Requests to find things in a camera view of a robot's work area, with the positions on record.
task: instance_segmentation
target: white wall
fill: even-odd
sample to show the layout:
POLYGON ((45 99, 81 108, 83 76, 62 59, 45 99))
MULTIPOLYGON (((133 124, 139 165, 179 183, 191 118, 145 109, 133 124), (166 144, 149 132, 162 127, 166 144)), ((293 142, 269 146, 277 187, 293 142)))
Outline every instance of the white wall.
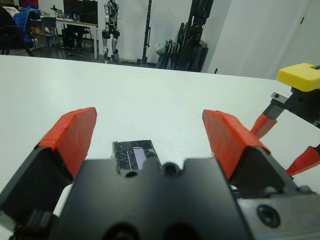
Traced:
MULTIPOLYGON (((13 0, 15 5, 19 6, 19 0, 13 0)), ((51 8, 55 5, 57 9, 61 9, 64 11, 64 0, 38 0, 39 9, 45 10, 51 16, 54 15, 54 11, 51 8)), ((58 34, 62 34, 61 30, 63 29, 62 23, 57 22, 56 28, 58 30, 58 34)))
MULTIPOLYGON (((117 48, 120 58, 142 58, 149 0, 116 0, 119 4, 118 28, 120 37, 117 48)), ((150 48, 146 52, 148 62, 156 63, 158 55, 154 50, 157 42, 173 39, 182 22, 188 20, 192 0, 154 0, 151 5, 150 48)), ((105 28, 104 4, 98 0, 99 54, 103 55, 101 32, 105 28)), ((111 41, 108 42, 109 56, 111 41)))
POLYGON ((309 0, 232 0, 209 73, 275 78, 309 0))
POLYGON ((204 25, 201 39, 207 43, 209 48, 202 68, 207 73, 213 59, 220 34, 226 21, 231 0, 214 0, 209 18, 204 25))
POLYGON ((312 0, 281 68, 300 63, 320 64, 319 12, 320 1, 312 0))

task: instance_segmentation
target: computer monitor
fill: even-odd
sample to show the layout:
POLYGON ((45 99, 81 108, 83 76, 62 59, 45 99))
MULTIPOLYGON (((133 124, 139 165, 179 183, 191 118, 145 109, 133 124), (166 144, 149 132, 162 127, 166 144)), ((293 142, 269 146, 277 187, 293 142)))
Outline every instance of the computer monitor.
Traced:
POLYGON ((83 2, 79 0, 63 0, 63 8, 65 14, 81 15, 84 13, 83 2))
POLYGON ((39 8, 38 0, 19 0, 19 6, 22 8, 26 8, 31 4, 35 5, 37 9, 39 8))
POLYGON ((98 12, 98 2, 94 0, 83 0, 83 13, 97 13, 98 12))

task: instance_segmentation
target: black bag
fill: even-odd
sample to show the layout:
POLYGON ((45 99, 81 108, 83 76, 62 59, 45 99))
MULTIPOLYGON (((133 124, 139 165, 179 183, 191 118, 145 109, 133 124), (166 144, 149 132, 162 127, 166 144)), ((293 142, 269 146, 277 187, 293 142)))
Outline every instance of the black bag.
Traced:
POLYGON ((68 28, 62 29, 62 40, 64 47, 71 49, 75 48, 75 39, 73 33, 70 30, 68 30, 68 28))

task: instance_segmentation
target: red clamp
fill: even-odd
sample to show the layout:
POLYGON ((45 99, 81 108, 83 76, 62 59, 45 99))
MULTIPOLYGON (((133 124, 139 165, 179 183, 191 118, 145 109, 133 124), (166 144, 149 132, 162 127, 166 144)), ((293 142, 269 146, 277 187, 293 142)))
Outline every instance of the red clamp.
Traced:
POLYGON ((262 113, 255 121, 250 132, 260 139, 266 135, 277 122, 277 120, 271 119, 262 113))
POLYGON ((68 112, 60 117, 37 146, 58 151, 75 177, 87 156, 96 120, 97 111, 94 107, 68 112))
POLYGON ((270 153, 235 116, 221 111, 204 110, 202 118, 211 151, 219 160, 228 179, 235 171, 246 147, 263 147, 270 153))
POLYGON ((291 166, 286 170, 290 175, 302 173, 320 164, 320 154, 316 148, 309 146, 300 156, 294 160, 291 166))

